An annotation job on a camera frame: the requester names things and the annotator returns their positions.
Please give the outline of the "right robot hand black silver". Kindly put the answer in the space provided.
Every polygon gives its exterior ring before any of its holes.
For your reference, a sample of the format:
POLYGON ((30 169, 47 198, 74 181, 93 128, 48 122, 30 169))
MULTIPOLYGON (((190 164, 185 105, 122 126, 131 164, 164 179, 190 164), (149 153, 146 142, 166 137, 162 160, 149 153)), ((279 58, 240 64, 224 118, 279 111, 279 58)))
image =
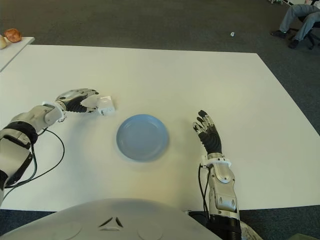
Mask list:
POLYGON ((200 110, 196 119, 197 121, 192 123, 192 128, 204 146, 208 157, 223 157, 221 138, 212 118, 204 110, 200 110))

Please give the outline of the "left robot hand black silver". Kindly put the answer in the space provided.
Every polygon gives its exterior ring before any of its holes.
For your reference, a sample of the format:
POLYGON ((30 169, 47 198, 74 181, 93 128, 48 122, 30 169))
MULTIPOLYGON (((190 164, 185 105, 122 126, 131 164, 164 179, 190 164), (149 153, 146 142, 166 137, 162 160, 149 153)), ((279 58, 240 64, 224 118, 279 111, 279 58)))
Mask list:
POLYGON ((55 101, 60 104, 67 112, 72 113, 93 113, 96 111, 96 106, 83 106, 81 102, 88 97, 98 95, 99 92, 95 89, 79 88, 69 90, 60 94, 55 101))

